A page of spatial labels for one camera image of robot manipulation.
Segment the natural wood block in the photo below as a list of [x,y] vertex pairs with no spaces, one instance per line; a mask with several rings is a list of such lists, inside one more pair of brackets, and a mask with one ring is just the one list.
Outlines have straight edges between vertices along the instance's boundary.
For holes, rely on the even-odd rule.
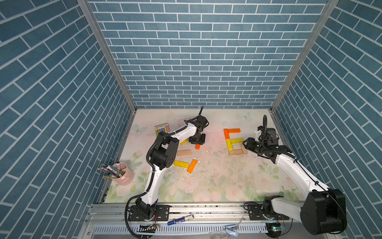
[[177,151],[177,156],[186,156],[191,154],[192,154],[192,151],[190,149]]
[[241,150],[241,149],[229,150],[228,153],[229,153],[229,155],[231,155],[231,156],[233,156],[233,155],[242,155],[242,154],[244,154],[244,153],[243,153],[243,150]]
[[243,154],[248,154],[248,150],[245,148],[244,144],[241,143],[240,146],[241,146],[241,150],[242,150]]

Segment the yellow block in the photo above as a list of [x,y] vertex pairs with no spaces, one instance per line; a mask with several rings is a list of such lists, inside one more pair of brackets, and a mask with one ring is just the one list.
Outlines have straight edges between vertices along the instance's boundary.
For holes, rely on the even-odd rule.
[[185,140],[183,140],[182,142],[180,142],[180,145],[184,145],[184,144],[186,144],[187,142],[189,142],[189,137],[188,138],[186,138]]
[[230,139],[226,139],[227,148],[229,151],[233,151],[232,142]]
[[178,161],[178,160],[174,161],[174,166],[177,166],[177,167],[189,168],[189,165],[190,164],[187,162],[182,162],[182,161]]
[[243,138],[235,138],[235,139],[231,139],[230,140],[232,144],[235,144],[235,143],[241,143],[244,141]]

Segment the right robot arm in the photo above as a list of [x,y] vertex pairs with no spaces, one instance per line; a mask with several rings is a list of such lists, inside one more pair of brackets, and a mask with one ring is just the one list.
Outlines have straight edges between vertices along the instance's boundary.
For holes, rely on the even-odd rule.
[[301,222],[312,235],[341,234],[347,228],[346,200],[338,189],[331,189],[306,167],[294,153],[280,145],[274,128],[258,127],[256,138],[243,141],[246,150],[269,159],[289,176],[304,197],[295,202],[281,196],[268,196],[263,202],[263,215],[274,219],[279,215]]

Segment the aluminium rail frame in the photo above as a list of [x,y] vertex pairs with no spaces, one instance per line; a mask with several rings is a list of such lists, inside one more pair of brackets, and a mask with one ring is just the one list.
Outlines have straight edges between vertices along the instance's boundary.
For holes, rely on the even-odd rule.
[[[336,239],[338,235],[312,235],[302,223],[251,221],[243,203],[160,203],[169,205],[167,222],[128,221],[125,204],[93,204],[80,231],[80,239]],[[168,226],[173,219],[194,218]]]

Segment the pink pen cup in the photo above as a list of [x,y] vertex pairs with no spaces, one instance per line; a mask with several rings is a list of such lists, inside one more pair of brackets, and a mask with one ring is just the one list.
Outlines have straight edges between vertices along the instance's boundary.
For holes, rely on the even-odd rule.
[[124,162],[109,165],[102,163],[99,165],[98,170],[105,173],[105,178],[111,179],[118,185],[127,186],[134,179],[134,173]]

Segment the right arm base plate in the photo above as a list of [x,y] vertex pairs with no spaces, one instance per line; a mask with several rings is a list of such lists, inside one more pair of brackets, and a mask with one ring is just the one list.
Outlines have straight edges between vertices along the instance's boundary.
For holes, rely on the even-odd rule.
[[288,221],[289,217],[281,214],[263,213],[263,205],[255,202],[246,202],[243,208],[248,212],[251,221]]

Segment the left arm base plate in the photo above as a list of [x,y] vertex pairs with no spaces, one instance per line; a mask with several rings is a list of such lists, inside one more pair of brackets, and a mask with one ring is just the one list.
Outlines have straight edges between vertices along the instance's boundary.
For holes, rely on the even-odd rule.
[[170,206],[169,205],[156,205],[155,207],[139,208],[133,205],[128,212],[128,221],[141,222],[141,221],[157,221],[167,222],[169,219]]

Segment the pink pencil case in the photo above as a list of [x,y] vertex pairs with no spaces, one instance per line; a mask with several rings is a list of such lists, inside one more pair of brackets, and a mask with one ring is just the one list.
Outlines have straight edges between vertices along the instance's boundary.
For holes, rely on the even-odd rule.
[[187,127],[188,126],[188,120],[187,119],[180,119],[177,121],[177,128],[183,128],[183,127]]

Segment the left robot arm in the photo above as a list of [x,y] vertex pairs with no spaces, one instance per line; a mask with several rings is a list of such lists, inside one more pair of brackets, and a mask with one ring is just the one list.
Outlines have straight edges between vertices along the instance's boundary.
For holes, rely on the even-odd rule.
[[144,219],[151,219],[155,214],[164,174],[173,165],[179,144],[185,140],[192,144],[204,144],[206,135],[203,130],[208,125],[208,120],[204,116],[198,115],[185,120],[185,124],[175,131],[158,133],[146,155],[146,161],[151,166],[151,171],[145,191],[135,201],[138,212]]

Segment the coloured marker box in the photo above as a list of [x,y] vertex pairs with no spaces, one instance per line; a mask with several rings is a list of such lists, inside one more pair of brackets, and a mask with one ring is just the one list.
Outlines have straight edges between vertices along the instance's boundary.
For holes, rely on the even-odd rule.
[[169,124],[166,122],[163,124],[156,125],[154,126],[154,131],[157,136],[159,135],[160,132],[169,133],[170,132]]

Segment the blue screwdriver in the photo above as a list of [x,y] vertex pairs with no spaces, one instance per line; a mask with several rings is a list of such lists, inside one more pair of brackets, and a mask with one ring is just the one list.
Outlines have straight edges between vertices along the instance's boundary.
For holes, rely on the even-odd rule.
[[169,221],[167,223],[168,226],[171,226],[171,225],[175,225],[175,224],[179,224],[179,223],[183,223],[185,221],[188,221],[188,220],[191,220],[194,218],[194,215],[193,214],[190,214],[190,215],[187,215],[187,216],[183,216],[183,217],[179,217],[179,218],[176,218],[176,219],[173,219],[171,221]]

